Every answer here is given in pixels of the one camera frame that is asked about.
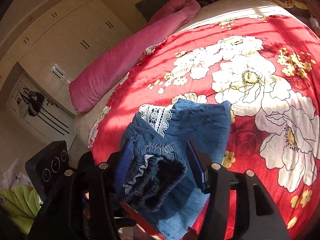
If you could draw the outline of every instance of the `mattress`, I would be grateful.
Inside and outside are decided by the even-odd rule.
[[[220,0],[202,8],[192,21],[181,27],[177,32],[191,30],[203,25],[227,22],[236,18],[270,15],[294,17],[271,0]],[[108,91],[91,111],[79,113],[76,116],[74,127],[84,145],[88,145],[91,128],[102,113],[103,108],[106,106],[117,85]]]

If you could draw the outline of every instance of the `floor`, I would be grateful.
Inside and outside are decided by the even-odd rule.
[[[80,157],[86,152],[88,152],[87,146],[85,146],[83,142],[80,140],[80,138],[77,136],[69,150],[69,166],[76,169]]]

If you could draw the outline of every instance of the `black speaker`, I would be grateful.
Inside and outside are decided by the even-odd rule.
[[[25,164],[27,174],[44,201],[58,177],[69,167],[66,141],[55,141],[38,152]]]

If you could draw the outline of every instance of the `bed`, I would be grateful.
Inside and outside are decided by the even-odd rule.
[[[95,162],[119,150],[142,104],[229,101],[232,125],[223,165],[252,169],[273,197],[293,238],[320,200],[319,38],[271,0],[221,0],[161,43],[89,112],[75,129]],[[232,236],[235,196],[226,238]],[[205,206],[192,226],[199,232]],[[139,214],[132,217],[162,238]]]

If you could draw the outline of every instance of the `door handle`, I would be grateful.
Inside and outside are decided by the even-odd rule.
[[[88,43],[86,43],[84,40],[82,40],[87,46],[88,46],[88,48],[90,48],[90,46],[88,45]]]
[[[80,42],[80,44],[81,44],[82,46],[84,46],[82,42]],[[84,47],[85,47],[85,49],[88,49],[86,46],[84,46]]]

